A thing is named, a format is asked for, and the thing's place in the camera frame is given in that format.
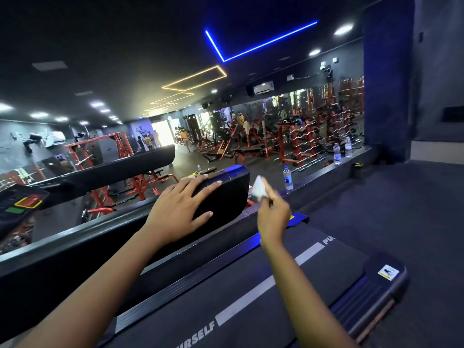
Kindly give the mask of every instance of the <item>white tissue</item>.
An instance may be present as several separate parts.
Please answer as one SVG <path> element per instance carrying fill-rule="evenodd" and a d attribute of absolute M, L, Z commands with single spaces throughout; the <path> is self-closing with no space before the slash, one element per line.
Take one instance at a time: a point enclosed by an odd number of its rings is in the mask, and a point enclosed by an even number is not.
<path fill-rule="evenodd" d="M 256 177 L 255 183 L 253 184 L 252 195 L 258 198 L 258 200 L 261 200 L 262 197 L 269 198 L 264 189 L 263 181 L 261 181 L 261 176 Z"/>

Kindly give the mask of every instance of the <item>warning sticker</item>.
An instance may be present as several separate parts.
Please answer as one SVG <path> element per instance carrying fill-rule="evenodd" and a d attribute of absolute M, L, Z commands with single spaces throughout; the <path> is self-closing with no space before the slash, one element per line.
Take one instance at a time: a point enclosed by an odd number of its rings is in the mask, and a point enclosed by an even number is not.
<path fill-rule="evenodd" d="M 397 269 L 393 269 L 391 266 L 384 265 L 378 274 L 391 281 L 399 274 L 399 271 Z"/>

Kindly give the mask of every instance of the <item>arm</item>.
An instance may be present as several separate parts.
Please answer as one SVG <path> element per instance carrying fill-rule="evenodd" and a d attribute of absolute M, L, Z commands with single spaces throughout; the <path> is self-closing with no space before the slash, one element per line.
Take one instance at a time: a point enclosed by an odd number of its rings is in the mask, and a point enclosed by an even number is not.
<path fill-rule="evenodd" d="M 198 205 L 220 186 L 220 182 L 214 183 L 192 198 L 205 176 L 187 178 L 168 187 L 154 204 L 145 225 L 17 348 L 95 347 L 154 253 L 193 232 L 212 216 L 212 212 L 206 212 L 192 220 Z"/>
<path fill-rule="evenodd" d="M 302 347 L 355 348 L 357 345 L 328 310 L 311 282 L 282 244 L 291 216 L 289 205 L 263 179 L 269 198 L 258 211 L 261 245 L 269 257 L 275 284 Z"/>

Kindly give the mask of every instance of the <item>blue led light strip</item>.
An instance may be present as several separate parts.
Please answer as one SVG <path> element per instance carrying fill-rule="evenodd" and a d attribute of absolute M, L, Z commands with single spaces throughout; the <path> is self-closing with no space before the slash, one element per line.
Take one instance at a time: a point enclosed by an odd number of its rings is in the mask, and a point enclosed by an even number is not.
<path fill-rule="evenodd" d="M 279 37 L 277 37 L 277 38 L 275 38 L 275 39 L 273 39 L 273 40 L 270 40 L 270 41 L 268 41 L 268 42 L 266 42 L 266 43 L 264 43 L 264 44 L 255 46 L 255 47 L 253 47 L 252 49 L 249 49 L 249 50 L 247 50 L 247 51 L 241 52 L 241 53 L 239 53 L 238 55 L 232 56 L 231 58 L 227 58 L 227 59 L 224 59 L 224 57 L 222 56 L 222 54 L 221 54 L 221 52 L 219 51 L 218 47 L 217 47 L 216 44 L 214 43 L 214 40 L 212 40 L 212 37 L 211 37 L 211 35 L 209 34 L 209 32 L 208 32 L 207 30 L 205 30 L 205 33 L 206 33 L 206 36 L 208 36 L 209 41 L 211 41 L 212 46 L 214 46 L 214 48 L 216 49 L 216 52 L 217 52 L 217 54 L 219 55 L 219 57 L 221 58 L 221 60 L 222 60 L 223 62 L 227 62 L 227 61 L 233 60 L 234 58 L 238 58 L 238 57 L 240 57 L 241 55 L 244 55 L 244 54 L 247 54 L 247 53 L 252 52 L 252 51 L 254 51 L 254 50 L 257 50 L 257 49 L 259 49 L 259 48 L 261 48 L 261 47 L 263 47 L 263 46 L 266 46 L 266 45 L 269 45 L 269 44 L 271 44 L 271 43 L 274 43 L 274 42 L 276 42 L 277 40 L 283 39 L 283 38 L 285 38 L 285 37 L 287 37 L 287 36 L 289 36 L 289 35 L 298 33 L 299 31 L 301 31 L 301 30 L 303 30 L 303 29 L 306 29 L 306 28 L 309 28 L 309 27 L 311 27 L 311 26 L 313 26 L 313 25 L 316 25 L 317 22 L 318 22 L 318 21 L 314 21 L 314 22 L 312 22 L 312 23 L 310 23 L 310 24 L 305 25 L 304 27 L 298 28 L 297 30 L 291 31 L 290 33 L 287 33 L 287 34 L 285 34 L 285 35 L 279 36 Z"/>

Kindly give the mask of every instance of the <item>person's left hand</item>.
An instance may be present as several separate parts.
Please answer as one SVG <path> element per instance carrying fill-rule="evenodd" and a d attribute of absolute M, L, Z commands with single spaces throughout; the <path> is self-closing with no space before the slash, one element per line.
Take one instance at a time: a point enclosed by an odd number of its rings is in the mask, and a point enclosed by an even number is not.
<path fill-rule="evenodd" d="M 192 220 L 194 213 L 200 203 L 222 183 L 217 181 L 192 197 L 195 188 L 207 178 L 207 175 L 186 178 L 178 184 L 169 186 L 153 205 L 142 228 L 144 233 L 154 242 L 161 242 L 161 246 L 164 246 L 204 225 L 212 216 L 212 211 Z"/>

